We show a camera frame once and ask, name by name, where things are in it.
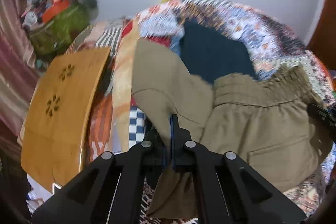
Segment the khaki pants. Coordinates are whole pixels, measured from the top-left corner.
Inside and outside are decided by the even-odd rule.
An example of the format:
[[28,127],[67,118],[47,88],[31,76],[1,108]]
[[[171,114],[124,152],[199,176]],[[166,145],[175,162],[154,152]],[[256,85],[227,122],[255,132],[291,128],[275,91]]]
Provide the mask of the khaki pants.
[[231,73],[208,84],[165,46],[139,39],[131,92],[166,146],[175,114],[193,141],[235,152],[281,192],[308,178],[333,145],[307,113],[322,99],[301,66],[282,65],[265,81]]

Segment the patchwork quilt bedspread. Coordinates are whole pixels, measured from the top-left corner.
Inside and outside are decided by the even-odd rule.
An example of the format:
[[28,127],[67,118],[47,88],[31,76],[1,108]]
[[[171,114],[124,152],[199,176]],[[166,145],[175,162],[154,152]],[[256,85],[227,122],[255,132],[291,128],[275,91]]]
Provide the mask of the patchwork quilt bedspread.
[[[288,67],[302,65],[313,90],[323,99],[326,106],[335,104],[335,91],[331,77],[322,61],[306,50],[303,42],[291,29],[252,7],[230,1],[213,0],[170,0],[137,14],[139,18],[139,34],[156,43],[179,52],[184,20],[215,29],[229,39],[243,42],[252,59],[257,79],[266,80],[276,72],[282,64]],[[92,23],[85,29],[88,33],[81,46],[96,48],[111,47],[112,63],[103,75],[101,89],[91,111],[89,122],[87,162],[92,162],[100,153],[111,150],[115,144],[116,151],[119,140],[117,122],[113,117],[113,67],[114,60],[122,38],[132,29],[132,21],[128,18],[111,19],[105,22]],[[133,98],[127,96],[122,103],[130,103],[129,111],[129,145],[142,140],[146,116]],[[333,148],[327,158],[311,176],[301,184],[285,192],[307,216],[312,215],[324,198],[326,185],[330,180],[332,167],[335,164]]]

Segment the wooden door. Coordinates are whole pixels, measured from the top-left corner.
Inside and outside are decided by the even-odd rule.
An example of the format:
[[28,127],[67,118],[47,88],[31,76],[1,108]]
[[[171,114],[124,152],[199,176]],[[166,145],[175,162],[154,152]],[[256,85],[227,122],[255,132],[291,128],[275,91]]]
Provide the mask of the wooden door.
[[324,65],[335,70],[336,65],[336,0],[325,0],[317,28],[307,46]]

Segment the wooden board with flowers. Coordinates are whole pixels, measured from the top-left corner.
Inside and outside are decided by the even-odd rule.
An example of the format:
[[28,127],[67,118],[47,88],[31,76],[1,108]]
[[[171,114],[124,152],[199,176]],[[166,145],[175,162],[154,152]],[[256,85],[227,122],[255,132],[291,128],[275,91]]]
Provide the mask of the wooden board with flowers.
[[55,57],[25,121],[21,166],[43,188],[64,186],[84,167],[88,119],[110,48]]

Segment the dark navy folded garment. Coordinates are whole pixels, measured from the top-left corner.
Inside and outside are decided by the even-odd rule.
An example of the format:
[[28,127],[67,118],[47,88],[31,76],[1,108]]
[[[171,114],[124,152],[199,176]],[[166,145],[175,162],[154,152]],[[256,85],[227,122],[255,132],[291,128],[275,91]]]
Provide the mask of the dark navy folded garment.
[[210,84],[231,73],[257,79],[244,43],[195,22],[186,21],[183,26],[185,35],[180,42],[181,59],[192,75],[198,75]]

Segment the striped red curtain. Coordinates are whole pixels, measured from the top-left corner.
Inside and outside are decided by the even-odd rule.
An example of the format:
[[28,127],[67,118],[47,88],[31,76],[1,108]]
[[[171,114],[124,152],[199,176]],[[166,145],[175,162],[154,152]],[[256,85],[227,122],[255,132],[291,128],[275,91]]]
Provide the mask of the striped red curtain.
[[22,27],[28,0],[1,0],[1,123],[19,134],[38,82],[33,45]]

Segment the green storage box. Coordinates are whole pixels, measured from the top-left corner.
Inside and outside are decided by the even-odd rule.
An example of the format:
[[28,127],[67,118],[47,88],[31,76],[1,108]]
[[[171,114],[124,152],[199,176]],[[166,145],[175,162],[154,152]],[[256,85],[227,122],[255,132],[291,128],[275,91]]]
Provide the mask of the green storage box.
[[62,55],[88,25],[87,9],[77,4],[62,11],[41,27],[30,30],[29,39],[37,58],[50,61],[55,56]]

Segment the orange box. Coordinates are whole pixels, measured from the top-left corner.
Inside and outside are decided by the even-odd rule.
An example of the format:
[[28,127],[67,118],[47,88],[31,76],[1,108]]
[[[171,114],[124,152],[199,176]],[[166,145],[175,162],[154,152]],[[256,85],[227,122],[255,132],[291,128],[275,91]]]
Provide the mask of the orange box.
[[53,17],[60,14],[64,10],[68,9],[69,7],[70,7],[70,1],[68,0],[54,3],[50,8],[46,9],[46,11],[42,14],[42,22],[43,23],[49,22]]

